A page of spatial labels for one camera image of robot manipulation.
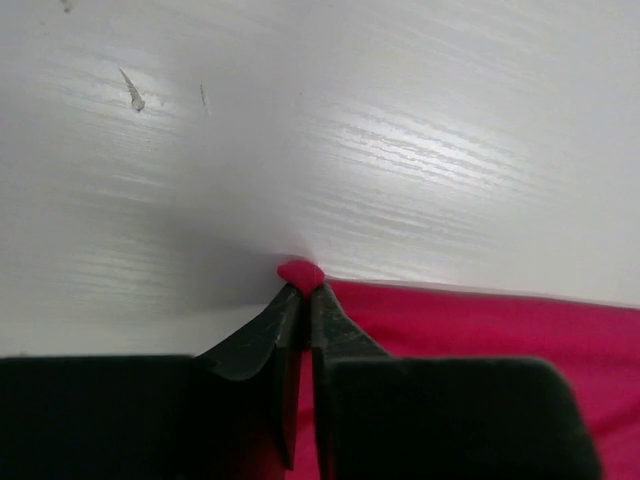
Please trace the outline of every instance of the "black object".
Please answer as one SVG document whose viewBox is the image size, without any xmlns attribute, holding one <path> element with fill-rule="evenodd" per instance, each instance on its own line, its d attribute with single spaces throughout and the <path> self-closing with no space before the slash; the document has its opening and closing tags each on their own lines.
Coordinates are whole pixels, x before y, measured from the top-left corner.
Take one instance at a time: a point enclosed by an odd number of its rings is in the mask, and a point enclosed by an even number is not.
<svg viewBox="0 0 640 480">
<path fill-rule="evenodd" d="M 600 478 L 548 364 L 398 359 L 328 285 L 287 285 L 195 358 L 0 360 L 0 479 L 281 480 L 309 337 L 323 479 Z"/>
<path fill-rule="evenodd" d="M 199 357 L 0 361 L 0 479 L 283 479 L 295 444 L 302 296 Z"/>
<path fill-rule="evenodd" d="M 565 380 L 533 358 L 399 359 L 322 286 L 312 300 L 323 479 L 597 480 Z"/>
</svg>

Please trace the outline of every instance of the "white board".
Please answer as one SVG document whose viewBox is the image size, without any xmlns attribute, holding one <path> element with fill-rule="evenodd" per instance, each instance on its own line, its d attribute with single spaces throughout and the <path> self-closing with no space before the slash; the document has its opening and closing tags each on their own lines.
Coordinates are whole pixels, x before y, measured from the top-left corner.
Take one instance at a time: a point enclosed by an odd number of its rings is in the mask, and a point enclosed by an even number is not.
<svg viewBox="0 0 640 480">
<path fill-rule="evenodd" d="M 0 14 L 0 354 L 204 350 L 288 256 L 640 304 L 638 2 L 69 2 Z"/>
</svg>

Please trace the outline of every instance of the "pink object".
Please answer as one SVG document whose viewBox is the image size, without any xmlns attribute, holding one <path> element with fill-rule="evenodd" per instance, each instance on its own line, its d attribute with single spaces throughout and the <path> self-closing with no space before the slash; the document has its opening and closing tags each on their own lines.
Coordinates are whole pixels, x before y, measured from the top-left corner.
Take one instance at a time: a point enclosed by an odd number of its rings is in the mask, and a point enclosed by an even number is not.
<svg viewBox="0 0 640 480">
<path fill-rule="evenodd" d="M 604 478 L 640 479 L 640 311 L 343 281 L 331 286 L 346 313 L 394 355 L 531 355 L 552 362 L 573 387 Z M 287 479 L 316 480 L 308 353 L 298 413 L 296 469 Z"/>
<path fill-rule="evenodd" d="M 278 275 L 285 282 L 295 285 L 305 298 L 324 283 L 324 272 L 307 260 L 292 260 L 280 265 Z"/>
</svg>

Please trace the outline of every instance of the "white wooden surface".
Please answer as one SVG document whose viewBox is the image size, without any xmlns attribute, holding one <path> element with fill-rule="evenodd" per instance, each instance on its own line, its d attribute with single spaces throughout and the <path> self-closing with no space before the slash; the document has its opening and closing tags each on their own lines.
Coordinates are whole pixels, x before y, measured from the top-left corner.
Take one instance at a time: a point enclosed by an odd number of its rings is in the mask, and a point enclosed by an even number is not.
<svg viewBox="0 0 640 480">
<path fill-rule="evenodd" d="M 69 2 L 0 14 L 0 354 L 203 350 L 288 255 L 640 304 L 640 3 Z"/>
</svg>

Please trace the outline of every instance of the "magenta cloth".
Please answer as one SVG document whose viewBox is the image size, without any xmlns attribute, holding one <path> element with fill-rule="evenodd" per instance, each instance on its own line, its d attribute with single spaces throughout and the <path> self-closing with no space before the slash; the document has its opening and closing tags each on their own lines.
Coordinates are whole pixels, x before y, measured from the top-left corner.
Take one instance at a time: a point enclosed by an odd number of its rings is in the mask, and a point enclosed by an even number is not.
<svg viewBox="0 0 640 480">
<path fill-rule="evenodd" d="M 347 315 L 408 357 L 533 355 L 568 378 L 608 480 L 640 479 L 640 311 L 330 282 Z M 295 471 L 319 479 L 311 358 L 303 357 Z"/>
<path fill-rule="evenodd" d="M 311 292 L 324 283 L 324 272 L 315 263 L 307 260 L 291 260 L 278 267 L 278 275 L 309 298 Z"/>
</svg>

